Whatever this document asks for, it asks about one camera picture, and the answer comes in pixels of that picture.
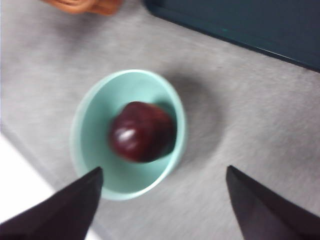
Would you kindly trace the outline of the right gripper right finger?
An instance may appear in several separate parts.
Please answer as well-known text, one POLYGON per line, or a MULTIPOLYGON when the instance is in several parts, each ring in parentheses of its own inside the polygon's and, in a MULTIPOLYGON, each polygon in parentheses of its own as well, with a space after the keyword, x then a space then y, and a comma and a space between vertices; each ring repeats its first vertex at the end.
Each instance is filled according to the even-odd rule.
POLYGON ((246 240, 318 240, 319 216, 286 200, 230 165, 226 184, 233 212, 246 240))

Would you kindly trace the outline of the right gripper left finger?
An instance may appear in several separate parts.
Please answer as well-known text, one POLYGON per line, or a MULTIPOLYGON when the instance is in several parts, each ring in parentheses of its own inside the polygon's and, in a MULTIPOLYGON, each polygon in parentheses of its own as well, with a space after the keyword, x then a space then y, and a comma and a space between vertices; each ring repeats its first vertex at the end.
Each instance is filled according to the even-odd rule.
POLYGON ((103 170, 97 167, 45 201, 0 225, 2 240, 83 240, 101 198, 103 170))

